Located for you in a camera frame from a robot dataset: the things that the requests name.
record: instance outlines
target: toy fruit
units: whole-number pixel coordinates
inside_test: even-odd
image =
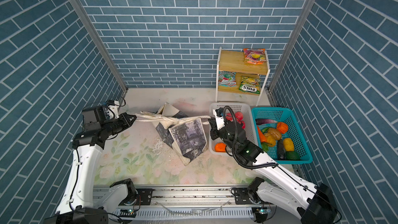
[[[293,144],[293,141],[290,138],[285,138],[283,140],[283,147],[285,147],[285,151],[287,152],[292,152],[295,150],[295,145]]]
[[[265,142],[268,144],[269,147],[274,147],[276,145],[275,138],[272,136],[271,133],[264,133]]]
[[[226,118],[226,120],[228,120],[228,121],[232,121],[232,120],[233,120],[233,119],[232,119],[232,116],[231,116],[231,113],[227,113],[226,116],[225,116],[225,118]]]
[[[300,155],[295,151],[286,152],[286,160],[300,160]]]
[[[276,129],[277,129],[280,133],[285,134],[285,133],[289,130],[289,127],[288,127],[287,124],[284,123],[284,122],[278,122],[278,123],[276,124]]]
[[[241,112],[236,112],[235,113],[235,117],[238,119],[238,120],[242,120],[243,119],[243,113],[241,113]]]
[[[273,136],[276,140],[280,140],[280,139],[282,138],[281,132],[279,132],[279,131],[278,131],[277,129],[275,129],[275,128],[270,127],[270,128],[268,128],[267,132],[268,132],[268,133],[271,133],[272,136]]]
[[[226,144],[224,143],[218,143],[216,144],[216,146],[214,147],[214,150],[216,152],[225,152],[225,148],[226,148]]]

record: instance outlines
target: orange pumpkin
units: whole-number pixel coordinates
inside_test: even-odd
[[[216,146],[214,147],[214,150],[216,152],[225,152],[225,148],[226,148],[226,144],[224,143],[218,143],[216,144]]]
[[[289,127],[287,126],[286,123],[278,122],[278,123],[276,124],[276,129],[277,129],[280,133],[285,134],[285,133],[289,130]]]

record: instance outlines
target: candy bag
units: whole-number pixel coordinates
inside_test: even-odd
[[[235,79],[236,72],[219,71],[218,72],[218,85],[225,87],[236,86]]]
[[[239,90],[242,92],[260,94],[260,79],[242,76],[242,82],[240,83]]]
[[[243,52],[245,54],[245,62],[251,63],[251,64],[263,64],[266,62],[266,50],[261,48],[261,49],[247,49],[244,48]]]

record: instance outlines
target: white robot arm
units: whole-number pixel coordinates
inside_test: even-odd
[[[225,119],[226,110],[231,113],[232,122]],[[300,218],[303,224],[333,223],[339,211],[328,186],[316,186],[296,176],[279,166],[260,147],[248,141],[246,132],[237,123],[231,107],[214,109],[213,113],[215,118],[209,119],[212,139],[220,137],[227,147],[231,148],[232,155],[229,155],[233,156],[240,166],[256,170],[280,187],[272,187],[260,178],[254,180],[248,187],[252,202],[272,202]]]
[[[108,215],[114,215],[112,212],[120,202],[130,205],[137,200],[131,179],[126,179],[113,183],[108,193],[93,204],[94,177],[105,141],[131,127],[137,118],[127,113],[119,115],[117,101],[106,103],[106,106],[83,108],[83,131],[72,140],[73,161],[65,192],[55,215],[45,219],[44,224],[107,224],[113,222]]]

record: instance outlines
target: wooden shelf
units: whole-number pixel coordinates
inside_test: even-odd
[[[266,75],[268,72],[268,67],[266,62],[257,65],[250,64],[244,62],[243,52],[229,51],[229,50],[221,50],[219,69],[221,71],[260,74],[260,75]]]
[[[257,95],[259,94],[256,93],[249,93],[249,92],[242,92],[239,90],[240,82],[242,81],[242,76],[249,76],[253,78],[259,79],[260,77],[258,75],[250,74],[250,73],[236,73],[236,86],[234,87],[225,87],[225,86],[218,86],[218,91],[219,92],[227,92],[227,93],[241,93],[241,94],[249,94],[249,95]]]

